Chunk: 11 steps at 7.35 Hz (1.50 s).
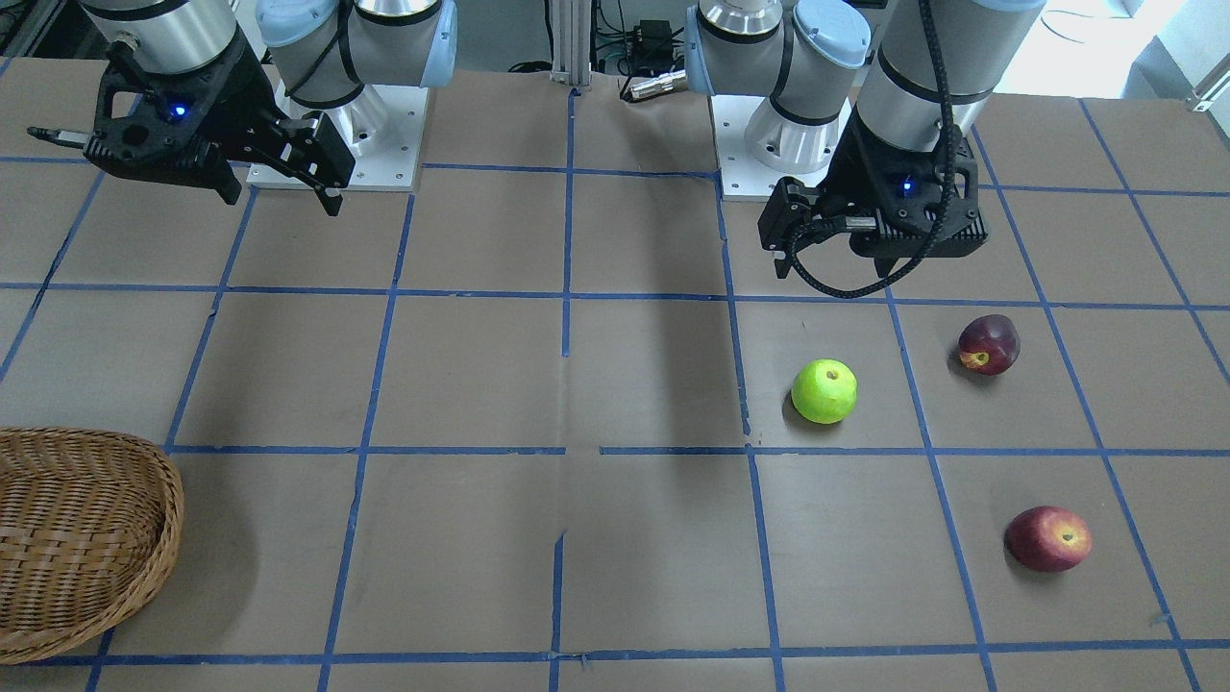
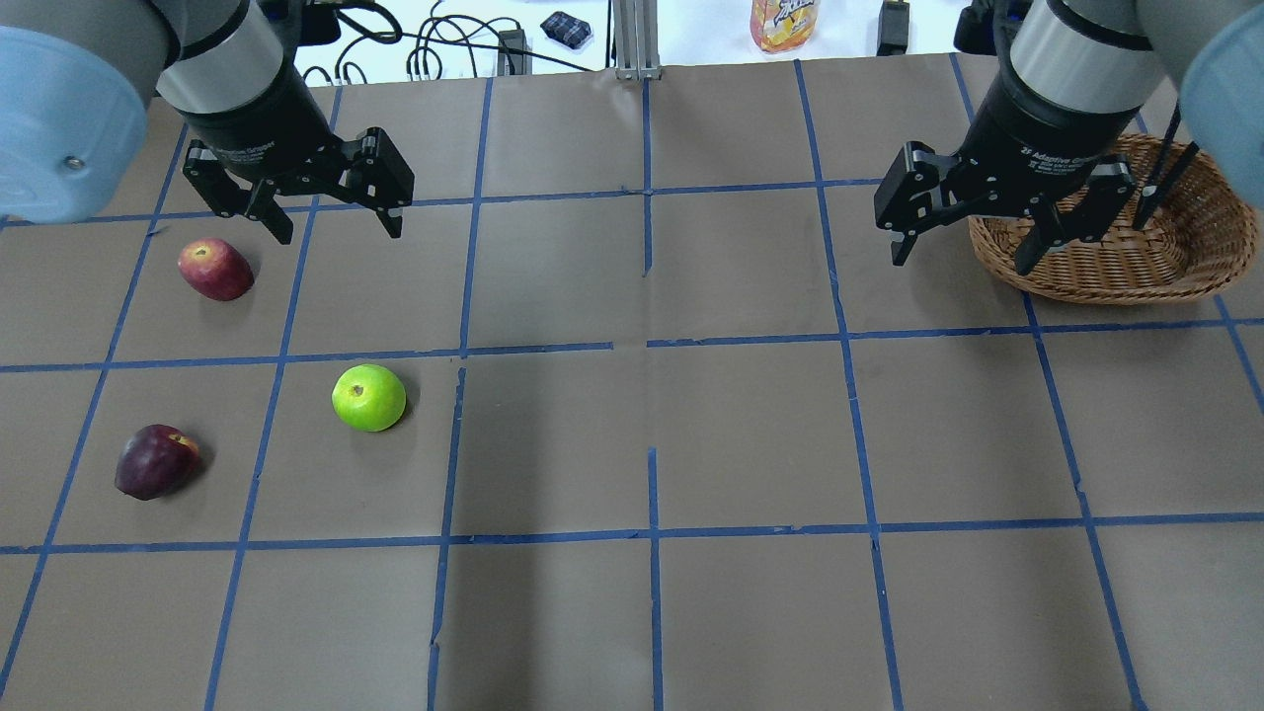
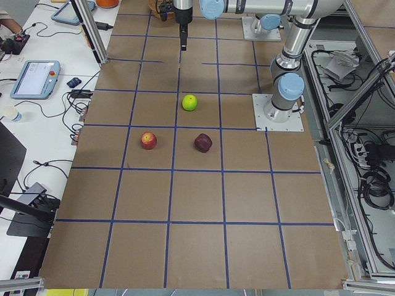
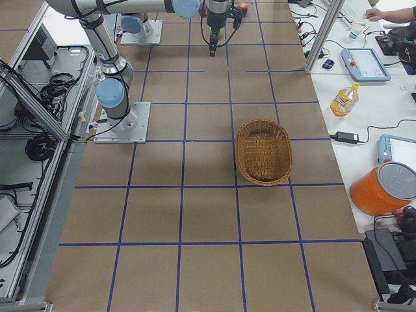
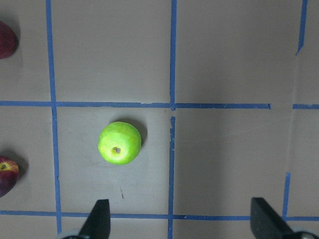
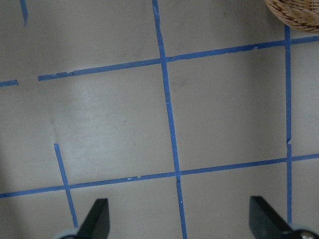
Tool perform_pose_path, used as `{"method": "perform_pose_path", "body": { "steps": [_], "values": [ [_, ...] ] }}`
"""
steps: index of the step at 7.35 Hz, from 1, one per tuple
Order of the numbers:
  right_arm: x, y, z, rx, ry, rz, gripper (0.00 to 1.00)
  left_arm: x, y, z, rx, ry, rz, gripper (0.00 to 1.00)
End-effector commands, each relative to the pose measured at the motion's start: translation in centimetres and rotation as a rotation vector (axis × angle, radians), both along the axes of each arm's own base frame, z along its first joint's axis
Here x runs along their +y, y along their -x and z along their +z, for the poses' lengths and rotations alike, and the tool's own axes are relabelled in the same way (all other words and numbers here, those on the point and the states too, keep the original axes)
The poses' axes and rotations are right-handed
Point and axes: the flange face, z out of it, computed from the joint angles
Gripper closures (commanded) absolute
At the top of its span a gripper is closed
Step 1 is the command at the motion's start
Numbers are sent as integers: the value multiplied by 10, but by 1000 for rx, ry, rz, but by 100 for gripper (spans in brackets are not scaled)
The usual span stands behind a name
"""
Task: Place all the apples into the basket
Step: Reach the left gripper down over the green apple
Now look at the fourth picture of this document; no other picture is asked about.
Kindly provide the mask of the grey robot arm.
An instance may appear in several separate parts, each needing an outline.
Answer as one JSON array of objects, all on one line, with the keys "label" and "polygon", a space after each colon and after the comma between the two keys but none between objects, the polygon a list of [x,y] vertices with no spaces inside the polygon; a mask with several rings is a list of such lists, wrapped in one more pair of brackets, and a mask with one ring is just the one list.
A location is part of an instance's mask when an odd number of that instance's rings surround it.
[{"label": "grey robot arm", "polygon": [[[189,19],[198,13],[199,1],[48,1],[47,4],[67,18],[79,20],[105,75],[119,75],[126,61],[121,57],[114,40],[104,25],[104,15],[135,15],[149,12],[175,13]],[[207,4],[207,24],[211,28],[209,44],[210,56],[215,56],[219,47],[220,30],[226,21],[232,19],[238,29],[243,11],[234,6],[233,1],[209,1]]]},{"label": "grey robot arm", "polygon": [[148,38],[153,33],[147,13],[122,14],[121,27],[138,39]]}]

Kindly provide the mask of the person's hand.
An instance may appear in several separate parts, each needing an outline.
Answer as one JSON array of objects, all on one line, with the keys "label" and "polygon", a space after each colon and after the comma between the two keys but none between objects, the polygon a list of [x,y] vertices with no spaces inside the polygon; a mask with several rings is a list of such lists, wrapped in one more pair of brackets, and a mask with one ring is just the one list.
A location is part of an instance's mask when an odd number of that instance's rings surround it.
[{"label": "person's hand", "polygon": [[365,18],[369,21],[379,21],[385,18],[385,13],[376,8],[372,8],[372,9],[366,10]]}]

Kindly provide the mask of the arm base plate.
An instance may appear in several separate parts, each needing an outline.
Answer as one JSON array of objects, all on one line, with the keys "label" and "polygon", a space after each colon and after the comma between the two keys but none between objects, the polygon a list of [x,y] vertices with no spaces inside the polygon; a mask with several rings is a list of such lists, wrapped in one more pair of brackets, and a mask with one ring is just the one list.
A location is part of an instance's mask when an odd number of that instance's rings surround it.
[{"label": "arm base plate", "polygon": [[150,25],[152,26],[153,33],[151,36],[145,39],[138,39],[133,37],[128,32],[123,31],[121,44],[122,45],[159,45],[161,41],[161,33],[163,28],[163,22],[161,20],[149,20]]},{"label": "arm base plate", "polygon": [[144,144],[147,139],[151,102],[130,102],[130,112],[123,120],[107,116],[105,109],[101,117],[107,121],[97,127],[94,142],[97,144]]}]

